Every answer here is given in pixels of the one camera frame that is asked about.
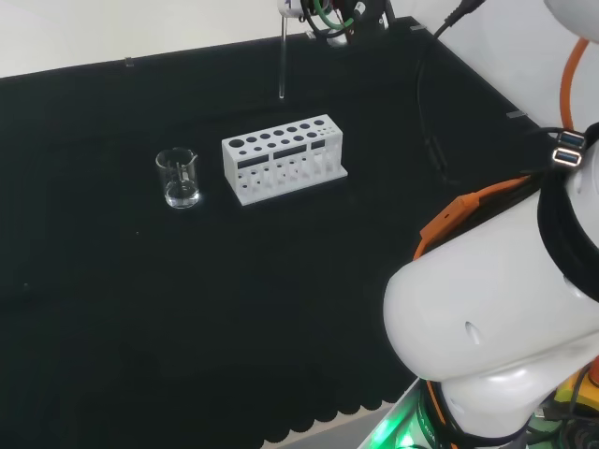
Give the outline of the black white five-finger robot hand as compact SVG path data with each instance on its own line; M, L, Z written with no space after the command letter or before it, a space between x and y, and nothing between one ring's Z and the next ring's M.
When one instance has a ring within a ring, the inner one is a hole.
M358 33L387 28L390 11L388 1L279 0L281 41L285 42L290 21L305 23L308 37L331 46L342 46L355 39Z

